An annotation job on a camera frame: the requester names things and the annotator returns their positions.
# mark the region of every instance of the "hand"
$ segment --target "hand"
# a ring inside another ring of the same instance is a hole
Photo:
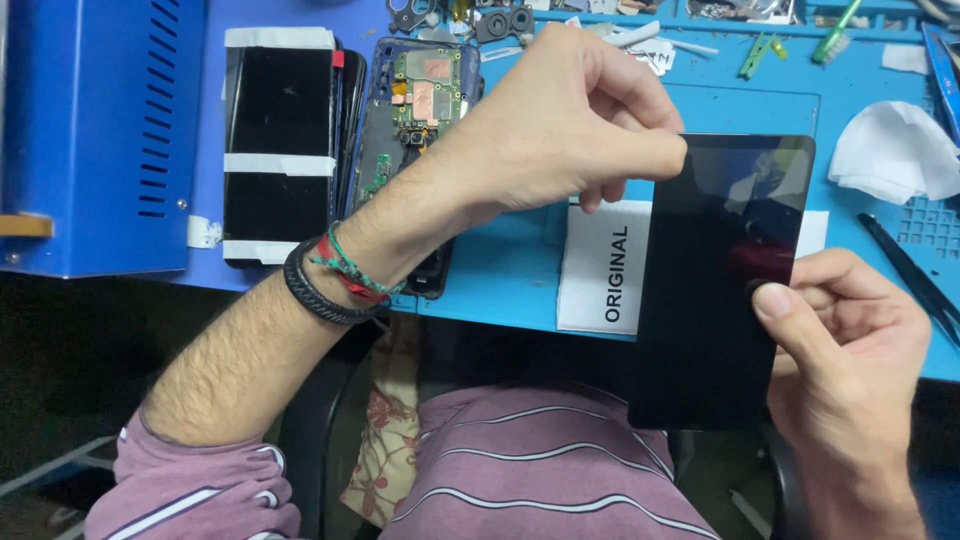
[[[754,309],[780,345],[768,405],[800,460],[814,525],[868,537],[863,527],[890,529],[882,520],[906,512],[915,533],[906,452],[926,313],[847,250],[797,260],[790,286],[762,286]]]
[[[463,189],[476,225],[504,210],[581,193],[581,207],[623,197],[627,179],[669,179],[684,165],[684,124],[643,62],[594,34],[547,24],[523,58],[425,158]]]

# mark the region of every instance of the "shirt sleeve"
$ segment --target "shirt sleeve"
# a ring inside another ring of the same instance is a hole
[[[283,454],[259,438],[181,446],[150,433],[137,411],[117,450],[117,485],[86,517],[87,540],[278,540],[299,532]]]

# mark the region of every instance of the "green toothbrush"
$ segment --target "green toothbrush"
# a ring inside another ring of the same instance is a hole
[[[863,0],[852,0],[850,4],[847,5],[847,8],[843,10],[843,14],[837,19],[833,28],[831,28],[827,35],[817,44],[817,50],[813,51],[813,56],[811,57],[813,61],[828,63],[842,53],[843,50],[847,48],[847,45],[850,45],[851,39],[845,35],[843,31],[847,28],[847,23],[850,22],[850,18],[853,17],[853,14],[856,12],[856,9],[860,7],[860,2],[862,1]]]

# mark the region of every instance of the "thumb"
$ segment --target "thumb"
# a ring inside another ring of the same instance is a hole
[[[603,180],[637,178],[669,180],[684,169],[686,141],[662,129],[633,132],[606,120],[594,124],[584,145],[585,170],[603,171]]]
[[[804,299],[790,287],[767,283],[754,293],[756,318],[774,341],[793,356],[805,377],[827,377],[843,351]]]

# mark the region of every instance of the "tweezers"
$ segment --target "tweezers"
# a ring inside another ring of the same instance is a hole
[[[883,250],[883,255],[890,259],[891,264],[900,274],[900,278],[910,288],[914,298],[920,306],[943,327],[950,341],[960,347],[960,337],[957,336],[955,326],[960,325],[960,311],[940,290],[933,280],[927,276],[917,263],[910,258],[897,242],[883,229],[876,218],[869,213],[856,216],[860,223],[867,228],[870,235]]]

